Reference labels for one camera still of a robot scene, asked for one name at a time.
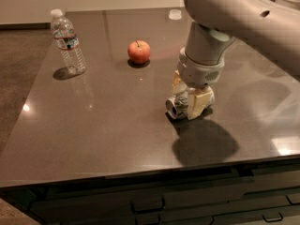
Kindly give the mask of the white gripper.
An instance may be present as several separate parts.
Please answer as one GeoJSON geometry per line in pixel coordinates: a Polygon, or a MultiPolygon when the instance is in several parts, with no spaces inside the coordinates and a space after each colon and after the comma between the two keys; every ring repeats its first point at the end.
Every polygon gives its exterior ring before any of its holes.
{"type": "Polygon", "coordinates": [[[216,83],[225,67],[224,59],[216,65],[204,65],[194,62],[186,55],[186,50],[182,48],[179,53],[177,69],[173,74],[172,93],[174,95],[187,92],[187,119],[192,120],[203,113],[203,110],[215,102],[215,94],[210,86],[216,83]]]}

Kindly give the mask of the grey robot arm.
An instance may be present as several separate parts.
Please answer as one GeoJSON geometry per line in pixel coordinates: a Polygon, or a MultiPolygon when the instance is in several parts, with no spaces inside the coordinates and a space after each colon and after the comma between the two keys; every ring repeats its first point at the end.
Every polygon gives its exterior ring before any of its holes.
{"type": "Polygon", "coordinates": [[[184,0],[192,18],[166,101],[173,119],[192,120],[214,101],[210,85],[238,38],[297,79],[300,76],[299,0],[184,0]]]}

